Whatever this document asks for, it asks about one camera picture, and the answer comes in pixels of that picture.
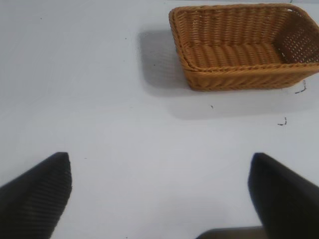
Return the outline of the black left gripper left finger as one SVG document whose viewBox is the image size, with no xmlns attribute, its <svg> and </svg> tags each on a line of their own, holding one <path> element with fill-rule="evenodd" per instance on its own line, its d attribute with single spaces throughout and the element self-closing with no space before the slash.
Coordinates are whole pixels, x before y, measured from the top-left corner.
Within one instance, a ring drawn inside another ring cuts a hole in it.
<svg viewBox="0 0 319 239">
<path fill-rule="evenodd" d="M 0 188 L 0 237 L 49 239 L 72 191 L 69 155 L 57 152 Z"/>
</svg>

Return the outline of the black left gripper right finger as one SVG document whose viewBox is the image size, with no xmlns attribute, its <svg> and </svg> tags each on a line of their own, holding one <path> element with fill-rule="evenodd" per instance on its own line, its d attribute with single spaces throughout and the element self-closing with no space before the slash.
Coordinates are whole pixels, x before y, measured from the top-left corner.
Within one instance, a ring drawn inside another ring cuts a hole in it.
<svg viewBox="0 0 319 239">
<path fill-rule="evenodd" d="M 319 237 L 319 188 L 274 158 L 255 153 L 248 188 L 270 239 Z"/>
</svg>

